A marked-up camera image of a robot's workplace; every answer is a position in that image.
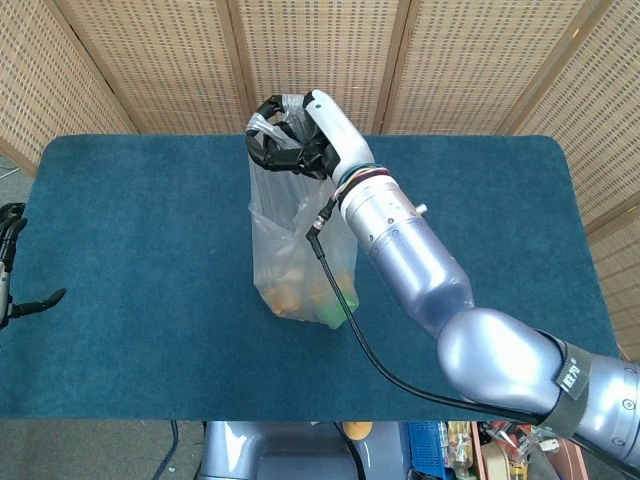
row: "blue crate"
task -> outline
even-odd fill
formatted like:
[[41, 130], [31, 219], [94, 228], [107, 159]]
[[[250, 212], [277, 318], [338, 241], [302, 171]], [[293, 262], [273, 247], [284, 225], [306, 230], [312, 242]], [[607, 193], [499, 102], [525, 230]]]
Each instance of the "blue crate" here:
[[438, 422], [409, 422], [411, 465], [421, 473], [438, 478], [451, 478], [452, 471], [444, 466]]

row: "plastic bag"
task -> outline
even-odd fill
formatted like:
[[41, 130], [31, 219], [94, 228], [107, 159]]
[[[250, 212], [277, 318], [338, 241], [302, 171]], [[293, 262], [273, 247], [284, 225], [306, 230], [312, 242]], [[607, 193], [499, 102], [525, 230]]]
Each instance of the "plastic bag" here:
[[[302, 95], [284, 95], [283, 121], [301, 142], [313, 131], [302, 107]], [[254, 114], [247, 128], [269, 135], [281, 148], [300, 144], [282, 129]], [[322, 266], [305, 238], [333, 192], [330, 180], [291, 172], [269, 172], [249, 159], [253, 281], [262, 299], [279, 317], [321, 322], [338, 328], [346, 317]], [[354, 287], [357, 241], [335, 212], [320, 232], [327, 261], [351, 310], [358, 306]]]

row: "blue table mat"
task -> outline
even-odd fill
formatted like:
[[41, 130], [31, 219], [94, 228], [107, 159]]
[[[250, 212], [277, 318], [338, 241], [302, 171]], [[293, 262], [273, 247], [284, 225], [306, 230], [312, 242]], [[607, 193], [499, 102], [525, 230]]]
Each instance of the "blue table mat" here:
[[[371, 149], [465, 268], [476, 303], [616, 355], [562, 150], [550, 138], [374, 136]], [[348, 328], [274, 317], [252, 280], [242, 136], [80, 135], [45, 150], [0, 333], [0, 416], [480, 418], [383, 379]], [[360, 251], [357, 316], [379, 358], [455, 395], [435, 342]], [[496, 338], [495, 348], [500, 348]]]

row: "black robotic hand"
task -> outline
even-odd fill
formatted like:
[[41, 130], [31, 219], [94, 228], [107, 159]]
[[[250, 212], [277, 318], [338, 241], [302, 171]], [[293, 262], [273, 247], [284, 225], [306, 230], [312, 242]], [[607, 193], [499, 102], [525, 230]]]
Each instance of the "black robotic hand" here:
[[24, 203], [8, 203], [0, 207], [0, 330], [9, 325], [9, 319], [42, 312], [55, 306], [66, 293], [61, 288], [48, 299], [15, 305], [9, 293], [9, 279], [16, 255], [16, 244], [20, 232], [27, 226], [22, 217]]

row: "cable connector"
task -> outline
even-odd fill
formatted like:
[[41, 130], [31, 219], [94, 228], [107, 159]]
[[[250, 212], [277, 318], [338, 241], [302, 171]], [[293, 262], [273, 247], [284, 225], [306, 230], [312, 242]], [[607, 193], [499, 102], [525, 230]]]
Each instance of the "cable connector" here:
[[322, 207], [322, 210], [318, 212], [318, 216], [313, 221], [311, 228], [309, 228], [305, 235], [318, 260], [324, 258], [324, 250], [322, 249], [320, 240], [318, 240], [318, 235], [320, 234], [320, 230], [324, 228], [325, 224], [331, 218], [331, 214], [333, 213], [333, 208], [336, 206], [336, 203], [337, 201], [335, 199], [331, 197], [329, 198], [329, 201], [324, 207]]

